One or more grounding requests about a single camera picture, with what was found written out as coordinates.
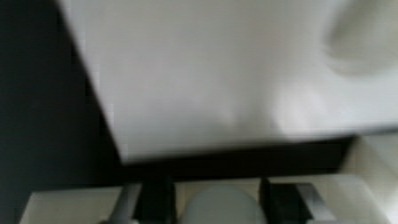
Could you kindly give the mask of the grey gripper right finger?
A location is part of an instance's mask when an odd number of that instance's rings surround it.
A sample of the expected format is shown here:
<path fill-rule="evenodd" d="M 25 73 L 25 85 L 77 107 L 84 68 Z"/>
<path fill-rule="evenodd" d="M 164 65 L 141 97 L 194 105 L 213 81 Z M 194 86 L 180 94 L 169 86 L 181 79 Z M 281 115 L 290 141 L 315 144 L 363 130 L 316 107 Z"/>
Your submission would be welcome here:
<path fill-rule="evenodd" d="M 315 185 L 309 182 L 260 183 L 260 204 L 268 224 L 309 224 L 336 220 Z"/>

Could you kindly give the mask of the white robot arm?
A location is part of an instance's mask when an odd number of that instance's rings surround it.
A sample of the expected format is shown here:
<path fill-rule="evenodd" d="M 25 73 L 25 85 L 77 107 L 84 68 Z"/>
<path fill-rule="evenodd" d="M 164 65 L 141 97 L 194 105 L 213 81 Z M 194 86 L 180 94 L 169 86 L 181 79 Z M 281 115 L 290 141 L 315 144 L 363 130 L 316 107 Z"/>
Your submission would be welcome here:
<path fill-rule="evenodd" d="M 357 135 L 325 222 L 398 224 L 398 0 L 57 0 L 121 160 Z"/>

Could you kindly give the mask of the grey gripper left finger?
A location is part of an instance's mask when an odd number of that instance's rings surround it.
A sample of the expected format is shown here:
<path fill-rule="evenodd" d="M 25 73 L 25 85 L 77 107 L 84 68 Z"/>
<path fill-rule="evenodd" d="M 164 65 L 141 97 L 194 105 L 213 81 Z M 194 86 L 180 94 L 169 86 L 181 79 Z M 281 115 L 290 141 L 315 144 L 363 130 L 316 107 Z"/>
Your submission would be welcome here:
<path fill-rule="evenodd" d="M 176 188 L 169 177 L 123 186 L 109 224 L 176 224 Z"/>

